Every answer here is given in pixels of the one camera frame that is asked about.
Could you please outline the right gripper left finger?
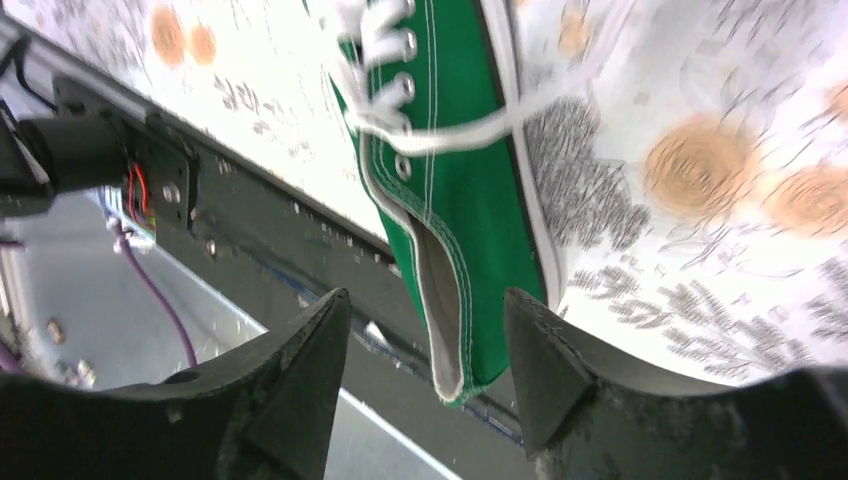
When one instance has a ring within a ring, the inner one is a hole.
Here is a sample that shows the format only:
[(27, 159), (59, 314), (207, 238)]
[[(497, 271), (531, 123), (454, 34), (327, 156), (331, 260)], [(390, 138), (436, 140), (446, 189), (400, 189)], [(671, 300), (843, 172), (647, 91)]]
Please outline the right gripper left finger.
[(5, 479), (320, 479), (351, 324), (337, 288), (159, 384), (102, 392), (1, 378)]

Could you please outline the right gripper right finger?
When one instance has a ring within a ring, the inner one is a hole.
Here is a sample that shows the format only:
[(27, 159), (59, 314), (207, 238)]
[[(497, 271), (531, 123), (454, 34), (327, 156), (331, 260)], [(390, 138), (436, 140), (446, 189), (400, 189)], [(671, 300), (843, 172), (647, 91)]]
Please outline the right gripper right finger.
[(796, 369), (741, 388), (643, 361), (504, 296), (527, 457), (541, 479), (843, 479), (847, 372)]

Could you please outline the green white sneaker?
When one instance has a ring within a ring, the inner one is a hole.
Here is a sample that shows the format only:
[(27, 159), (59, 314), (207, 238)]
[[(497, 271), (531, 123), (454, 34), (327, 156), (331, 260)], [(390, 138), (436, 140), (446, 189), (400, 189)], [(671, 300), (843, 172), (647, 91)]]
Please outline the green white sneaker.
[[(306, 9), (328, 72), (315, 14), (327, 2)], [(523, 126), (484, 148), (423, 157), (350, 131), (362, 185), (428, 335), (435, 391), (462, 404), (508, 367), (504, 292), (519, 288), (551, 307), (561, 297)]]

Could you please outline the white shoelace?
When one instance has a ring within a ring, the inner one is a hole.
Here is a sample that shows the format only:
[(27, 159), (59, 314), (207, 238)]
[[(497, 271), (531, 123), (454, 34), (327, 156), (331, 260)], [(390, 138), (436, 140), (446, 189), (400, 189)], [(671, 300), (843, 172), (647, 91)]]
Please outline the white shoelace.
[(607, 2), (580, 59), (534, 87), (508, 1), (329, 1), (315, 14), (347, 126), (423, 157), (494, 144), (596, 76), (632, 9)]

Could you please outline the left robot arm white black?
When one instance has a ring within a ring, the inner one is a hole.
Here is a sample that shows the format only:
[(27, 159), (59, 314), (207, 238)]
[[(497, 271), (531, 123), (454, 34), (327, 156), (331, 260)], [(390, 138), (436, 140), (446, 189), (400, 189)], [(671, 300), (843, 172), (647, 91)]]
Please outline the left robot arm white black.
[(46, 213), (55, 199), (122, 182), (128, 150), (119, 126), (103, 116), (1, 116), (1, 216)]

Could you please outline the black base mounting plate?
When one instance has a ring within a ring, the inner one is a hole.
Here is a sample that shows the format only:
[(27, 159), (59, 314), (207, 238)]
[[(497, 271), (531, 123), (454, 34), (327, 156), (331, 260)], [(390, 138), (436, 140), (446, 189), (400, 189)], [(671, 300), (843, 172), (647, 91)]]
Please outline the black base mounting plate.
[(135, 219), (157, 243), (269, 329), (336, 288), (352, 302), (332, 479), (528, 479), (512, 394), (500, 383), (463, 407), (432, 389), (425, 333), (393, 257), (327, 209), (270, 179), (194, 128), (130, 97), (67, 75), (53, 89), (64, 116), (112, 118), (142, 176)]

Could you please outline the floral patterned table mat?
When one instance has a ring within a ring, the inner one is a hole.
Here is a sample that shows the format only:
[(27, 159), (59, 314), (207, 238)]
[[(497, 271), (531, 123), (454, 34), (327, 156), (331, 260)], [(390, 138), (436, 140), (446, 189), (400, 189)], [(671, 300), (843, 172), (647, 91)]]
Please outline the floral patterned table mat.
[[(307, 2), (3, 7), (389, 245)], [(508, 2), (534, 87), (609, 1)], [(630, 2), (600, 72), (523, 125), (561, 268), (548, 307), (722, 385), (845, 363), (846, 3)]]

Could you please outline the aluminium frame rail front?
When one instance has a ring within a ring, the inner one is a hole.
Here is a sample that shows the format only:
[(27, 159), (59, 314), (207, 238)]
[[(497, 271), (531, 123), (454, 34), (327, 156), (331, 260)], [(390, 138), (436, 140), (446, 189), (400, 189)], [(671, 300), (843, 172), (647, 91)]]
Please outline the aluminium frame rail front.
[(162, 142), (164, 153), (150, 162), (160, 170), (154, 176), (156, 184), (176, 180), (177, 164), (185, 163), (189, 173), (180, 184), (183, 200), (174, 207), (158, 208), (168, 224), (216, 238), (221, 244), (247, 248), (264, 260), (285, 254), (302, 257), (309, 246), (324, 251), (338, 243), (354, 250), (360, 261), (371, 258), (394, 264), (387, 246), (375, 237), (7, 14), (1, 16), (1, 34), (31, 41), (29, 58), (49, 70), (55, 100), (68, 101), (68, 88), (78, 88), (87, 106), (99, 113), (110, 112), (139, 135)]

